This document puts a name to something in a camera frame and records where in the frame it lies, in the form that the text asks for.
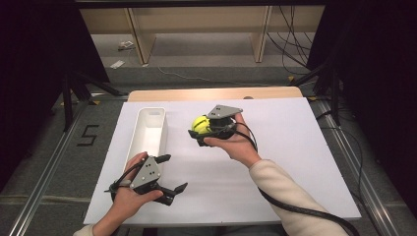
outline white plastic bin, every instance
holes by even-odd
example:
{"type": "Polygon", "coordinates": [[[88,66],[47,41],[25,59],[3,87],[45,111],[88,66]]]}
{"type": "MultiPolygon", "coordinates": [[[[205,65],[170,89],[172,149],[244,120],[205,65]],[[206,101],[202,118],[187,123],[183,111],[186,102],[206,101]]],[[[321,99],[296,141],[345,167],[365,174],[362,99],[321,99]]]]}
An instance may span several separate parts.
{"type": "Polygon", "coordinates": [[[165,154],[167,132],[164,108],[145,107],[141,109],[138,113],[127,160],[142,151],[147,151],[148,155],[153,156],[165,154]]]}

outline white table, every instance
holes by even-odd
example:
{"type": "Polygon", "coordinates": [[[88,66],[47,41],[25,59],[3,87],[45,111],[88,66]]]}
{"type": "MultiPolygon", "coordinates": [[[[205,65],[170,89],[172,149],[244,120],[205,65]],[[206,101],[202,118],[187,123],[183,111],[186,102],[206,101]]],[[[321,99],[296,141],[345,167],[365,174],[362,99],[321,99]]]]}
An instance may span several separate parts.
{"type": "Polygon", "coordinates": [[[245,166],[216,147],[199,147],[187,130],[217,104],[243,108],[263,158],[274,160],[330,213],[359,218],[328,145],[305,98],[126,102],[91,198],[85,224],[98,222],[111,206],[104,190],[122,174],[137,113],[164,107],[168,124],[166,153],[159,184],[173,189],[188,182],[172,206],[149,203],[125,224],[143,227],[264,224],[279,218],[258,192],[245,166]]]}

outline white sleeve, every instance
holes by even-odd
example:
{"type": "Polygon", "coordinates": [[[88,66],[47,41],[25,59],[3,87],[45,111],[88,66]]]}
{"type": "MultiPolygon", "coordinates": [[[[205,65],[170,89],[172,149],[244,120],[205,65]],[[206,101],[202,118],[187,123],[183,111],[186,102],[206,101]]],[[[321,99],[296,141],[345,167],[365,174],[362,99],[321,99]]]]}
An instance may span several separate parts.
{"type": "Polygon", "coordinates": [[[75,232],[73,236],[94,236],[92,234],[92,225],[86,225],[79,231],[75,232]]]}
{"type": "MultiPolygon", "coordinates": [[[[260,160],[255,163],[249,173],[255,184],[274,199],[297,207],[304,207],[327,212],[280,166],[270,160],[260,160]]],[[[347,235],[344,229],[332,221],[301,213],[290,212],[271,205],[281,218],[285,231],[290,236],[347,235]]]]}

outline human hand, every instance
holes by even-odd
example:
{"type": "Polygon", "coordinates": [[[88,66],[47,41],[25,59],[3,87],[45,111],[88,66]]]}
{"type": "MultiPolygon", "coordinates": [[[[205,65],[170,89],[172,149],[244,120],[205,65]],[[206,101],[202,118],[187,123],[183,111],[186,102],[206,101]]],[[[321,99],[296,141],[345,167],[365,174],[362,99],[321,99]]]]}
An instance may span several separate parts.
{"type": "MultiPolygon", "coordinates": [[[[234,119],[236,123],[246,125],[241,113],[237,113],[234,119]]],[[[237,124],[236,130],[250,137],[249,130],[245,126],[237,124]]],[[[241,135],[234,134],[228,140],[207,137],[204,142],[210,146],[224,149],[230,158],[240,161],[248,168],[261,159],[251,142],[241,135]]]]}
{"type": "MultiPolygon", "coordinates": [[[[146,152],[141,152],[135,155],[126,164],[125,171],[131,168],[143,158],[147,157],[146,152]]],[[[133,170],[126,175],[125,180],[132,181],[138,171],[133,170]]],[[[146,194],[139,195],[131,188],[119,187],[113,205],[107,214],[92,228],[94,236],[110,235],[113,233],[126,219],[132,217],[139,208],[145,203],[156,200],[161,197],[163,193],[159,190],[150,191],[146,194]]]]}

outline tennis ball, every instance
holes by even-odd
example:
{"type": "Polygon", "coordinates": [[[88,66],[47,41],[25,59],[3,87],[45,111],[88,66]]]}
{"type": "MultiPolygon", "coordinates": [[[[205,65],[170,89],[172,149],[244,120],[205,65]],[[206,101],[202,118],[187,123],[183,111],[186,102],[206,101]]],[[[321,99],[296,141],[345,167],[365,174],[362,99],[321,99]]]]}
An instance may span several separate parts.
{"type": "Polygon", "coordinates": [[[200,135],[211,132],[209,128],[209,118],[205,115],[197,117],[191,126],[191,130],[200,135]]]}

